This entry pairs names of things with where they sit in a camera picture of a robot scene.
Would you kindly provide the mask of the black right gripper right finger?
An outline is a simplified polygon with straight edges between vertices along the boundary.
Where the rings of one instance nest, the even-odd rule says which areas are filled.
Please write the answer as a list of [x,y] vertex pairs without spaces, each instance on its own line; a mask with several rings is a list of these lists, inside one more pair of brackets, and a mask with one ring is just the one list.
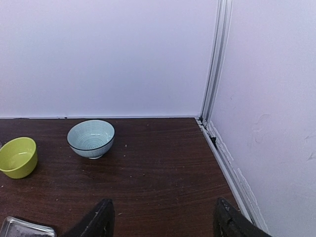
[[270,237],[237,211],[225,198],[219,197],[213,215],[214,237]]

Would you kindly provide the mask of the bear print tin lid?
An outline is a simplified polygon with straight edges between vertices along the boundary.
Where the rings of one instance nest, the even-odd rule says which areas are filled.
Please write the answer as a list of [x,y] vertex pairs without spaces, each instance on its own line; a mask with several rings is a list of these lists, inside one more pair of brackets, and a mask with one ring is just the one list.
[[56,237],[55,230],[15,217],[8,216],[4,219],[0,229],[1,237]]

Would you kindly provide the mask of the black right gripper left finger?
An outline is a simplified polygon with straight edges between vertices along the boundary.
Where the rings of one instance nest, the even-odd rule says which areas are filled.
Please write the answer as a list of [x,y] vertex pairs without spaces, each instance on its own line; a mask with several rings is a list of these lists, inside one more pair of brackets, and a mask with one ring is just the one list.
[[115,210],[112,199],[102,199],[62,237],[113,237]]

